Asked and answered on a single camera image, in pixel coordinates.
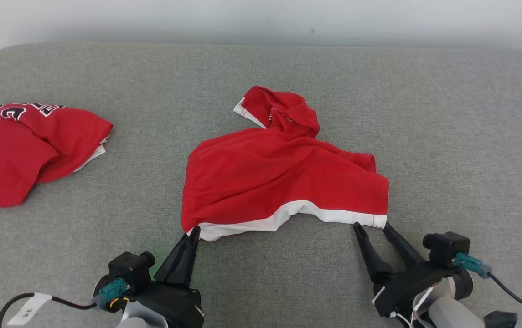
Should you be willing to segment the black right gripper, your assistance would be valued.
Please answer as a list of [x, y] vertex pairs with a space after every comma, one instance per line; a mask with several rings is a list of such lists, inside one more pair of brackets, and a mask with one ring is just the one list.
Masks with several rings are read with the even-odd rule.
[[371, 282], [380, 287], [373, 305], [379, 316], [389, 318], [392, 312], [404, 313], [411, 307], [417, 295], [443, 278], [459, 274], [458, 268], [425, 261], [423, 256], [390, 224], [386, 222], [383, 233], [398, 252], [405, 269], [392, 273], [393, 268], [385, 262], [372, 245], [369, 235], [359, 222], [354, 232]]

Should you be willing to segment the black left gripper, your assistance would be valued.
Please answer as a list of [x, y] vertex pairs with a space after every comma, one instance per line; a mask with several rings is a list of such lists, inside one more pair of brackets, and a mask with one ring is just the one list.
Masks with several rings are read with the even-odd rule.
[[[157, 282], [151, 282], [142, 293], [130, 297], [127, 302], [128, 328], [204, 326], [200, 293], [190, 289], [200, 234], [200, 226], [186, 233], [153, 276]], [[172, 285], [185, 285], [188, 289]]]

